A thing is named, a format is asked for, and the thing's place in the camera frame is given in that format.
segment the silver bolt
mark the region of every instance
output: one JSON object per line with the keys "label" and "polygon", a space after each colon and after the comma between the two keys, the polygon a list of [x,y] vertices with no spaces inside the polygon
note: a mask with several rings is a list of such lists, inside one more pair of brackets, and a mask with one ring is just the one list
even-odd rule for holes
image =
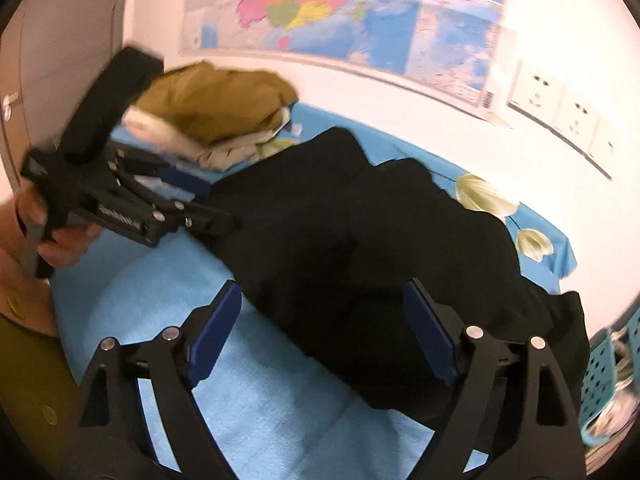
{"label": "silver bolt", "polygon": [[162,339],[165,341],[173,341],[180,335],[180,329],[177,326],[169,326],[162,330]]}
{"label": "silver bolt", "polygon": [[480,339],[484,335],[484,330],[482,330],[479,326],[471,325],[466,327],[466,334],[471,339]]}
{"label": "silver bolt", "polygon": [[542,350],[546,346],[546,342],[539,335],[535,335],[531,338],[531,346],[536,350]]}
{"label": "silver bolt", "polygon": [[111,350],[114,346],[116,346],[116,340],[113,337],[106,337],[102,341],[100,341],[100,348],[103,350]]}

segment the colorful map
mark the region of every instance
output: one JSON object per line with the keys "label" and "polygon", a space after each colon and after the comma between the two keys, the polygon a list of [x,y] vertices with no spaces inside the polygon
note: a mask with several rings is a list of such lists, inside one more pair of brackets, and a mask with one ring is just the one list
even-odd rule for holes
{"label": "colorful map", "polygon": [[260,49],[377,68],[479,105],[503,0],[187,0],[183,50]]}

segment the white outlet panel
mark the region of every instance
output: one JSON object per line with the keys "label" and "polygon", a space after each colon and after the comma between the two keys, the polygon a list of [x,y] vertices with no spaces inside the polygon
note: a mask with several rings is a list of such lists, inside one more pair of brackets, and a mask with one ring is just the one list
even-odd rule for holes
{"label": "white outlet panel", "polygon": [[551,127],[563,93],[564,85],[561,82],[535,65],[522,61],[509,102]]}
{"label": "white outlet panel", "polygon": [[616,157],[620,152],[620,132],[605,118],[598,123],[588,155],[605,173],[613,177]]}
{"label": "white outlet panel", "polygon": [[596,132],[599,114],[577,92],[565,87],[553,129],[579,150],[587,152]]}

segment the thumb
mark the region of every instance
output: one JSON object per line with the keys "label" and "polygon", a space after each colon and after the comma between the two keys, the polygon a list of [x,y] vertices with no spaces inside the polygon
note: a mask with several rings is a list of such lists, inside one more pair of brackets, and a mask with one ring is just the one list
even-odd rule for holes
{"label": "thumb", "polygon": [[35,188],[22,190],[17,201],[18,214],[23,222],[47,223],[47,206]]}

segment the blue blanket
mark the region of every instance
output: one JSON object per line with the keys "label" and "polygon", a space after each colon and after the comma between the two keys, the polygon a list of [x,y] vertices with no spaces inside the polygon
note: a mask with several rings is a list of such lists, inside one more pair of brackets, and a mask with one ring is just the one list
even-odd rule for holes
{"label": "blue blanket", "polygon": [[[417,158],[452,196],[455,180],[466,173],[415,146],[322,110],[296,105],[292,122],[302,125],[302,133],[282,135],[300,141],[331,126],[350,128],[375,164]],[[123,128],[113,137],[135,144]],[[189,170],[210,181],[225,176]],[[514,239],[519,229],[534,228],[552,241],[553,254],[541,262],[521,255],[520,264],[523,275],[558,292],[559,279],[575,267],[567,238],[523,205],[506,224]],[[81,379],[103,337],[116,336],[126,344],[180,325],[231,277],[185,232],[166,236],[154,250],[105,232],[80,264],[52,280],[62,342],[74,376]],[[158,457],[177,468],[148,381],[141,381],[141,392]],[[211,377],[199,384],[194,396],[241,479],[404,479],[433,434],[401,413],[368,408],[348,386],[304,357],[247,301]],[[474,452],[468,467],[485,460]]]}

